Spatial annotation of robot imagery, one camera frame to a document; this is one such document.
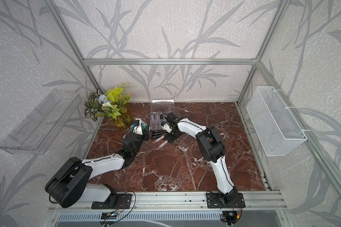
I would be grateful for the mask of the clear acrylic lipstick organizer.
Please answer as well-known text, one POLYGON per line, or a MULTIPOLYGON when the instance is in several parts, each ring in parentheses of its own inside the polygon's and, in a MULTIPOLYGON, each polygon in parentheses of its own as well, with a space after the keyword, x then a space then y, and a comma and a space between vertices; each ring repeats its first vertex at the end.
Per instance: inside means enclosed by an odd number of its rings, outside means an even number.
POLYGON ((151 111, 150 111, 150 126, 152 128, 151 116, 156 115, 156 129, 161 130, 161 122, 166 120, 166 115, 169 112, 174 112, 174 99, 153 99, 151 100, 151 111))

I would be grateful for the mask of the artificial flower plant vase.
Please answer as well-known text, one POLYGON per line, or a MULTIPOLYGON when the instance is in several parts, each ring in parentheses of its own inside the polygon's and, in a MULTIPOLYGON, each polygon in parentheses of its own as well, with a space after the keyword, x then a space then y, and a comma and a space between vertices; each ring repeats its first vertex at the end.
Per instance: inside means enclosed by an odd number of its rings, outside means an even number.
POLYGON ((125 84, 122 84, 104 94, 100 90, 90 93, 88 101, 85 102, 84 115, 90 116, 93 121, 108 117, 118 128, 129 127, 133 122, 128 106, 131 94, 125 92, 125 89, 125 84))

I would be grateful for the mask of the aluminium front rail frame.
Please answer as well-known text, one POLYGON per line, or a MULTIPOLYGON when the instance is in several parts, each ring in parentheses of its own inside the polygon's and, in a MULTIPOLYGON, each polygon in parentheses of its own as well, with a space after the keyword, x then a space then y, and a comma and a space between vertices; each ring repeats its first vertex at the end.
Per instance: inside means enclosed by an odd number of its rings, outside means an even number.
POLYGON ((292 227, 294 222, 279 191, 245 191, 229 208, 215 192, 128 192, 120 208, 92 209, 90 202, 69 208, 52 205, 43 227, 292 227))

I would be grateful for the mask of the upper pink lip gloss tube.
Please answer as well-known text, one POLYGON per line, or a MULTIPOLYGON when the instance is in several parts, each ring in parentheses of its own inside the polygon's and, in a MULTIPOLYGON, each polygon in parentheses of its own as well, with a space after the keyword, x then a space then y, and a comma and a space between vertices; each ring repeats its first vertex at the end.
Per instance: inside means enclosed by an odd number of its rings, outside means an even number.
POLYGON ((161 137, 159 137, 158 139, 156 139, 155 141, 153 141, 153 143, 157 143, 157 142, 159 142, 159 141, 161 141, 161 140, 163 140, 164 139, 164 135, 163 136, 161 136, 161 137))

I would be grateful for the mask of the clear acrylic wall shelf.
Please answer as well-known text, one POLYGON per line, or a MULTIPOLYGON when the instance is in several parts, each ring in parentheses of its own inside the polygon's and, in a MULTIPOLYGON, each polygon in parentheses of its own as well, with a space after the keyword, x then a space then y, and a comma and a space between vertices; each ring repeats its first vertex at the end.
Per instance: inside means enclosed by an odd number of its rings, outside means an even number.
POLYGON ((0 149, 9 154, 45 154, 80 103, 78 93, 52 90, 0 143, 0 149))

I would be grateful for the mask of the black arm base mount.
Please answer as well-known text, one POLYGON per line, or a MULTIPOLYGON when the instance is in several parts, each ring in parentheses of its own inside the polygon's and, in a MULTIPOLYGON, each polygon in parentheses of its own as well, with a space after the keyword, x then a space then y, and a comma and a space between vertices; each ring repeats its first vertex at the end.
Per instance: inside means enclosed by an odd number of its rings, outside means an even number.
POLYGON ((133 195, 131 193, 126 193, 126 194, 113 193, 104 202, 94 201, 92 203, 91 209, 93 210, 104 210, 104 209, 127 210, 127 209, 130 209, 132 197, 133 195))

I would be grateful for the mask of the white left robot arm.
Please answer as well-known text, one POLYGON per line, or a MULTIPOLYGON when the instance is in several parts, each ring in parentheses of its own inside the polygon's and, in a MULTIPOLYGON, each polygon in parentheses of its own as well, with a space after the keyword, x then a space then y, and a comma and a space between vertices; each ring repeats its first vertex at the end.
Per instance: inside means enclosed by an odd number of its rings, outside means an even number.
POLYGON ((45 186, 50 202, 58 203, 62 208, 69 208, 78 202, 93 202, 95 209, 115 207, 120 200, 113 189, 91 184, 89 180, 131 165, 143 141, 149 140, 150 131, 150 126, 145 123, 133 124, 130 132, 123 137, 122 149, 118 152, 98 159, 68 159, 45 186))

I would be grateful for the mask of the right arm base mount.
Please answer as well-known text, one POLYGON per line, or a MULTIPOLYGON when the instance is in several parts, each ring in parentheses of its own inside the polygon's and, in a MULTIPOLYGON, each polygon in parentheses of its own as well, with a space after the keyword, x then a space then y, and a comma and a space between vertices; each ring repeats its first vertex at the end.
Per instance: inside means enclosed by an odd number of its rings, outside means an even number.
POLYGON ((243 194, 235 190, 227 194, 206 192, 206 202, 209 209, 240 208, 246 207, 243 194))

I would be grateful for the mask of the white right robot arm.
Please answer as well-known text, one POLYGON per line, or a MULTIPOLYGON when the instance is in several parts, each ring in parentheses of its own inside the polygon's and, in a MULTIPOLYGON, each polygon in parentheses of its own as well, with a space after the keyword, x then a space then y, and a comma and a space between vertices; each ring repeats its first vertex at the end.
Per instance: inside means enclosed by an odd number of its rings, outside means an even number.
POLYGON ((195 138, 203 159, 213 169, 220 198, 228 203, 236 197, 238 191, 226 166, 225 144, 214 126, 202 126, 170 112, 166 115, 166 122, 162 124, 162 128, 167 131, 168 142, 174 142, 183 134, 195 138))

